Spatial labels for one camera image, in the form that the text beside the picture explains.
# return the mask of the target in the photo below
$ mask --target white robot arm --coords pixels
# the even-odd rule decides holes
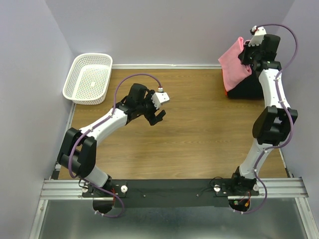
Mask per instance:
[[[279,75],[281,65],[280,62],[275,61],[280,37],[267,34],[263,27],[259,27],[257,30],[254,27],[252,32],[254,36],[246,43],[244,51],[239,55],[239,58],[242,64],[251,65],[256,71],[264,93],[265,110],[254,123],[253,145],[245,161],[236,171],[238,178],[244,177],[245,179],[256,178],[255,173],[258,175],[264,161],[273,150],[271,147],[278,146],[285,141],[290,132],[288,117],[281,103],[289,110],[293,122],[298,116],[297,111],[292,110],[286,100],[281,75]],[[263,151],[264,154],[254,172],[256,162]]]
[[[129,94],[116,104],[114,112],[112,108],[94,123],[80,130],[70,128],[66,132],[58,155],[58,163],[68,168],[69,155],[75,141],[82,134],[91,130],[81,141],[82,148],[76,150],[72,157],[72,172],[98,187],[107,189],[110,176],[95,165],[97,146],[115,130],[142,115],[149,121],[150,125],[162,121],[166,114],[165,111],[161,111],[157,116],[155,116],[155,112],[168,102],[169,96],[167,93],[155,92],[154,90],[148,90],[141,84],[133,84]],[[106,118],[109,119],[94,127]]]

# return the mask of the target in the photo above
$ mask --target white plastic basket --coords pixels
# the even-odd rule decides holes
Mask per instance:
[[[112,58],[107,54],[85,53],[77,56],[64,83],[64,97],[82,105],[102,103],[109,86],[112,63]]]

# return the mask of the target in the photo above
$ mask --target white wall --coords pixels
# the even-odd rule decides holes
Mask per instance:
[[[291,27],[299,40],[299,53],[283,74],[287,99],[299,116],[292,142],[283,149],[287,167],[297,177],[302,176],[309,193],[309,204],[319,226],[319,1],[296,0],[283,24]],[[278,59],[285,64],[294,51],[294,41],[285,30]]]
[[[28,238],[70,103],[73,55],[43,0],[1,0],[0,238]]]
[[[249,28],[282,22],[293,0],[46,0],[71,50],[114,64],[219,64]]]

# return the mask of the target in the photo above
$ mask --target pink cloth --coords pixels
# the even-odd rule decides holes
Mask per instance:
[[[239,37],[219,59],[223,69],[223,79],[226,91],[234,89],[242,80],[251,75],[250,66],[240,63],[238,55],[244,50],[244,39]]]

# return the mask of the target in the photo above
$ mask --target purple cable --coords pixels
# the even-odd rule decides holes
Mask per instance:
[[[278,77],[282,74],[283,70],[285,70],[287,67],[289,67],[289,65],[292,63],[292,61],[295,59],[296,55],[297,55],[297,52],[298,52],[298,40],[297,40],[297,36],[295,35],[295,33],[287,26],[285,25],[282,25],[282,24],[265,24],[265,25],[260,25],[260,26],[257,26],[257,29],[261,26],[280,26],[280,27],[283,27],[285,29],[287,29],[294,37],[294,40],[295,40],[295,43],[296,43],[296,48],[295,48],[295,52],[294,52],[294,55],[292,56],[292,58],[290,59],[290,61],[277,73],[276,77],[275,77],[275,84],[276,84],[276,91],[277,91],[277,95],[278,95],[278,98],[279,98],[279,102],[280,102],[280,105],[282,106],[282,108],[284,109],[284,111],[286,112],[286,115],[288,116],[288,119],[289,119],[289,123],[290,123],[290,134],[288,136],[288,139],[286,140],[286,142],[284,142],[283,144],[281,145],[278,145],[278,146],[270,146],[268,148],[265,148],[264,151],[262,151],[259,155],[259,157],[257,158],[256,160],[256,163],[254,165],[254,170],[257,170],[257,165],[258,163],[260,162],[261,158],[264,156],[265,154],[265,151],[269,150],[269,149],[274,149],[274,148],[282,148],[282,147],[285,147],[289,142],[290,140],[292,139],[293,137],[293,134],[294,134],[294,122],[293,122],[293,119],[287,109],[287,107],[285,106],[285,104],[283,103],[283,98],[280,94],[280,89],[279,89],[279,84],[278,84]],[[260,179],[260,177],[257,175],[257,172],[254,171],[254,174],[255,174],[255,177],[257,178],[257,180],[263,185],[264,189],[265,189],[265,197],[262,201],[262,203],[250,210],[250,211],[247,211],[247,212],[240,212],[240,211],[237,211],[237,212],[240,212],[242,214],[249,214],[249,213],[253,213],[259,209],[261,209],[263,207],[263,205],[265,204],[266,202],[266,199],[267,199],[267,196],[268,196],[268,192],[267,192],[267,187],[265,185],[265,183]]]
[[[159,87],[160,87],[160,88],[162,87],[160,81],[159,81],[155,76],[152,76],[152,75],[147,74],[147,73],[137,73],[137,74],[133,74],[133,75],[130,75],[130,76],[124,78],[124,79],[118,84],[118,86],[117,86],[116,89],[115,89],[114,100],[113,100],[113,108],[112,108],[111,114],[110,114],[108,117],[106,117],[104,120],[102,120],[101,122],[99,122],[99,123],[97,123],[96,125],[92,126],[92,129],[89,129],[89,130],[87,130],[86,132],[84,132],[84,133],[75,141],[75,143],[74,143],[74,145],[73,145],[73,148],[72,148],[72,150],[71,150],[71,153],[70,153],[70,156],[69,156],[69,162],[68,162],[68,170],[69,170],[69,174],[70,174],[71,178],[76,178],[76,177],[77,177],[77,175],[73,175],[73,173],[72,173],[72,158],[73,158],[73,155],[74,155],[74,152],[75,152],[76,147],[79,145],[79,143],[81,142],[81,140],[82,140],[89,132],[93,131],[96,127],[100,126],[101,124],[103,124],[104,122],[106,122],[108,119],[110,119],[110,118],[112,117],[112,115],[113,115],[114,112],[115,112],[115,107],[116,107],[116,95],[117,95],[117,93],[118,93],[119,87],[120,87],[121,84],[122,84],[123,82],[125,82],[127,79],[129,79],[129,78],[131,78],[131,77],[134,77],[134,76],[149,76],[149,77],[152,77],[154,80],[156,80],[156,81],[158,82]],[[99,186],[97,186],[97,185],[95,185],[95,184],[93,184],[93,183],[91,183],[91,185],[92,185],[93,187],[95,187],[95,188],[97,188],[97,189],[99,189],[99,190],[101,190],[101,191],[107,193],[107,194],[112,195],[113,197],[116,197],[116,198],[120,201],[120,203],[121,203],[121,205],[122,205],[122,211],[121,211],[118,215],[116,215],[116,216],[108,216],[108,215],[104,214],[105,217],[117,218],[118,216],[120,216],[120,215],[123,213],[123,211],[124,211],[124,203],[123,203],[123,201],[119,198],[119,196],[117,196],[116,194],[114,194],[114,193],[112,193],[112,192],[110,192],[110,191],[107,191],[107,190],[105,190],[105,189],[103,189],[103,188],[101,188],[101,187],[99,187]]]

